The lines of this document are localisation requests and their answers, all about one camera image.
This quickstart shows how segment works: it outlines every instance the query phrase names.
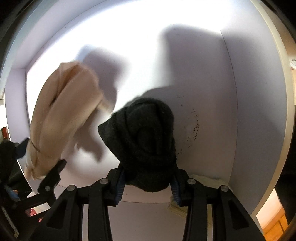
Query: beige cloth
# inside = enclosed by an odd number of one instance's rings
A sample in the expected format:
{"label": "beige cloth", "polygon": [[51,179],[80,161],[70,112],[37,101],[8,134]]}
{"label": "beige cloth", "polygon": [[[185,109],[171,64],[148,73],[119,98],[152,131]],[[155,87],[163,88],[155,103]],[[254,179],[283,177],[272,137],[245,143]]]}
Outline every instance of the beige cloth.
{"label": "beige cloth", "polygon": [[96,108],[106,109],[95,72],[75,61],[61,63],[45,82],[33,112],[25,177],[44,177]]}

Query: white surface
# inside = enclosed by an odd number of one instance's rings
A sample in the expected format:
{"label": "white surface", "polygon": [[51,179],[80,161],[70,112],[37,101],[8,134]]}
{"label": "white surface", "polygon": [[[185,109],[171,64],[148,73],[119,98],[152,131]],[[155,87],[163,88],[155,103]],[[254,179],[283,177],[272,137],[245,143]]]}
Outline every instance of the white surface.
{"label": "white surface", "polygon": [[0,105],[0,128],[7,126],[5,105]]}
{"label": "white surface", "polygon": [[[219,31],[228,12],[220,11],[226,6],[216,3],[212,8],[205,1],[168,5],[143,0],[92,15],[53,42],[28,71],[29,116],[47,77],[61,62],[80,59],[97,72],[106,97],[116,103],[115,111],[139,96],[167,103],[175,117],[179,167],[189,174],[228,182],[237,135],[237,98]],[[203,11],[196,16],[199,8]],[[190,9],[186,15],[178,15],[186,9]],[[213,15],[221,18],[219,24]],[[61,173],[62,186],[90,185],[117,167],[118,160],[97,133],[97,126],[107,119],[103,113],[94,113],[71,140],[63,155],[67,166]],[[146,196],[150,202],[169,202],[171,195],[169,189],[144,196],[135,187],[127,187],[126,192],[124,200],[131,202],[147,202]]]}
{"label": "white surface", "polygon": [[25,92],[26,69],[12,69],[5,86],[8,132],[12,142],[21,143],[30,136]]}
{"label": "white surface", "polygon": [[26,68],[31,62],[32,58],[42,48],[42,46],[50,39],[57,30],[61,29],[68,22],[75,17],[85,12],[89,8],[103,2],[103,0],[59,0],[53,7],[51,7],[30,30],[25,40],[17,51],[17,57],[13,63],[13,68],[21,69]]}
{"label": "white surface", "polygon": [[[109,207],[109,217],[114,241],[180,241],[185,218],[167,210],[167,203],[147,204],[120,202]],[[83,240],[88,240],[87,216],[83,218]]]}
{"label": "white surface", "polygon": [[256,215],[262,228],[265,228],[267,224],[277,215],[281,210],[282,205],[277,196],[276,190],[273,189],[266,203]]}

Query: dark green towel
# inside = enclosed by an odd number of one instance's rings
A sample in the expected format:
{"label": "dark green towel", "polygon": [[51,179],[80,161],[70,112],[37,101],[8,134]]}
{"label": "dark green towel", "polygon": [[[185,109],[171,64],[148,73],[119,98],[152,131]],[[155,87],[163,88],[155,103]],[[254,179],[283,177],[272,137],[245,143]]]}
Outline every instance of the dark green towel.
{"label": "dark green towel", "polygon": [[173,122],[168,105],[141,98],[98,126],[104,143],[124,167],[126,184],[147,192],[169,185],[176,163]]}

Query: red object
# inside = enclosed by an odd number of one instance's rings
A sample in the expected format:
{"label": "red object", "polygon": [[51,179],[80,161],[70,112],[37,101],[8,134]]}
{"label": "red object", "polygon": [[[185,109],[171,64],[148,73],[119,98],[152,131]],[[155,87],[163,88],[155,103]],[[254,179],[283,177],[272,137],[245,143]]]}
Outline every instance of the red object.
{"label": "red object", "polygon": [[6,127],[3,127],[3,128],[1,129],[1,132],[2,132],[2,136],[3,136],[3,138],[9,140],[9,138],[8,138],[8,131],[7,131],[7,126],[6,126]]}
{"label": "red object", "polygon": [[32,217],[32,216],[34,216],[36,214],[37,214],[36,211],[31,208],[30,217]]}

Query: wooden floor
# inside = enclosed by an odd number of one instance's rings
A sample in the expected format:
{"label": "wooden floor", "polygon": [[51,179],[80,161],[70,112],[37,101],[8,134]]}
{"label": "wooden floor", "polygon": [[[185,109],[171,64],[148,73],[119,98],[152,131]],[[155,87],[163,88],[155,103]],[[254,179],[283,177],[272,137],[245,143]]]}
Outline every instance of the wooden floor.
{"label": "wooden floor", "polygon": [[266,241],[277,241],[288,227],[285,211],[283,208],[271,220],[271,222],[263,229]]}

